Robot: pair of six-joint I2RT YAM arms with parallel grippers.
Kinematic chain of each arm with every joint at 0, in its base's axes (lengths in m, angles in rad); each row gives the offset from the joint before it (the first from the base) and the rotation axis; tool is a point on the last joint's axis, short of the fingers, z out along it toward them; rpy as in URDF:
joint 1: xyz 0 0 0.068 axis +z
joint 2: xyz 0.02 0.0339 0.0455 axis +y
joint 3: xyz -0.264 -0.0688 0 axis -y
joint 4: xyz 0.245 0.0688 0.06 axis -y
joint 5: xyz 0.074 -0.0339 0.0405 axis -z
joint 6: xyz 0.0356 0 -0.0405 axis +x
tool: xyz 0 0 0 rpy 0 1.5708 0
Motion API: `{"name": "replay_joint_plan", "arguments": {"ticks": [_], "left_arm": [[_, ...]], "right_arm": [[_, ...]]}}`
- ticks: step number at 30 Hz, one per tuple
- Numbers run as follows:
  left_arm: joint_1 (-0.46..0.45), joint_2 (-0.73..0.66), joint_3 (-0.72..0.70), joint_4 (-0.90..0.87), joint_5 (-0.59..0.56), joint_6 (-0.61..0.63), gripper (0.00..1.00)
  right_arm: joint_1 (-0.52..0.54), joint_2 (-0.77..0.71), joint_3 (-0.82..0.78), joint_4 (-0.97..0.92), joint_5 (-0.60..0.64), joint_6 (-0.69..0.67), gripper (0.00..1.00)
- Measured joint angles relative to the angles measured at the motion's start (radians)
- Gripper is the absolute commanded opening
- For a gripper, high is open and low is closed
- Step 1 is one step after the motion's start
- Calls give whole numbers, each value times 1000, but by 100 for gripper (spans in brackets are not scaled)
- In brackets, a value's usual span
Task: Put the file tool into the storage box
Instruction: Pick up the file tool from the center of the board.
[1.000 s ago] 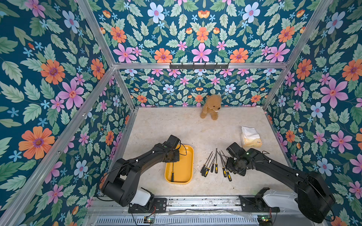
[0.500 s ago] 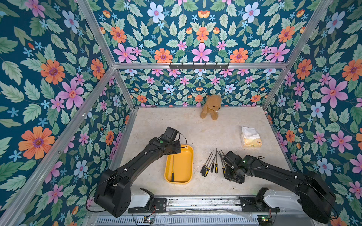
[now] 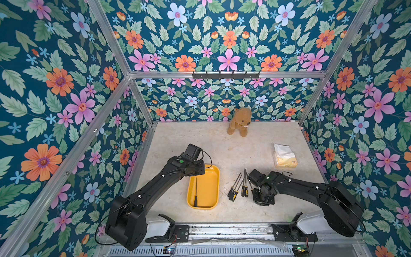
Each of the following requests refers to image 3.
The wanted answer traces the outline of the yellow plastic storage tray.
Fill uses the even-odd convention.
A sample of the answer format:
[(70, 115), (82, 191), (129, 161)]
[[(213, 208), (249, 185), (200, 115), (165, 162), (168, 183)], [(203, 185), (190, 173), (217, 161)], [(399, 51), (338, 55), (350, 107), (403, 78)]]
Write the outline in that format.
[(211, 166), (205, 169), (205, 174), (198, 177), (198, 206), (194, 207), (195, 178), (191, 177), (187, 191), (186, 202), (193, 209), (210, 210), (217, 206), (219, 201), (220, 171)]

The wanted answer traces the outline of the file tool yellow black handle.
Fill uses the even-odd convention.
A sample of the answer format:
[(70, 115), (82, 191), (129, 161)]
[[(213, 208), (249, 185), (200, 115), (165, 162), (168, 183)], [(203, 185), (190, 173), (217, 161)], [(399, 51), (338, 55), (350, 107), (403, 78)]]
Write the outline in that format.
[(198, 177), (195, 178), (194, 207), (198, 206)]

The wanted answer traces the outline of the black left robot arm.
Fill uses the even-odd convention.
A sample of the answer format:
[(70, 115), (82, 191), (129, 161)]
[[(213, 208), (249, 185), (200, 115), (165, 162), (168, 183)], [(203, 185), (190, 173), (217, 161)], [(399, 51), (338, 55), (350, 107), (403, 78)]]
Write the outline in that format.
[(154, 203), (184, 177), (205, 174), (204, 151), (189, 144), (179, 156), (168, 159), (162, 170), (146, 185), (128, 197), (114, 200), (105, 233), (127, 250), (136, 249), (148, 232), (146, 215)]

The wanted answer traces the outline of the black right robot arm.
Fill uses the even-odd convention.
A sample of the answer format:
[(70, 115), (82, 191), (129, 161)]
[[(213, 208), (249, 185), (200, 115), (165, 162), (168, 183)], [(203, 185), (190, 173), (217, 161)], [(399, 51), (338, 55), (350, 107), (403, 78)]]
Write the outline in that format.
[(310, 202), (321, 208), (333, 231), (349, 238), (362, 223), (364, 208), (340, 182), (312, 183), (275, 171), (264, 175), (256, 169), (247, 175), (247, 179), (255, 186), (252, 195), (257, 205), (274, 205), (278, 194)]

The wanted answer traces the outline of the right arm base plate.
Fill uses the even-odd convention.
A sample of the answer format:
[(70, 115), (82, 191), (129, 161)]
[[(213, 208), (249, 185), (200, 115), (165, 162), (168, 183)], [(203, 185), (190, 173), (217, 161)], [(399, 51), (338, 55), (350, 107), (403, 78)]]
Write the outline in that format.
[(305, 234), (295, 223), (271, 224), (274, 238), (279, 242), (317, 242), (316, 234)]

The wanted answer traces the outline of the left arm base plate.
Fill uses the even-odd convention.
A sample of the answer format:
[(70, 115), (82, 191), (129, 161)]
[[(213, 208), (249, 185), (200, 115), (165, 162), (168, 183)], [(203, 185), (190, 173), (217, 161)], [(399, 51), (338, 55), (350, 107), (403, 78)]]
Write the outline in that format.
[(190, 226), (174, 226), (164, 236), (145, 239), (146, 243), (185, 243), (189, 239)]

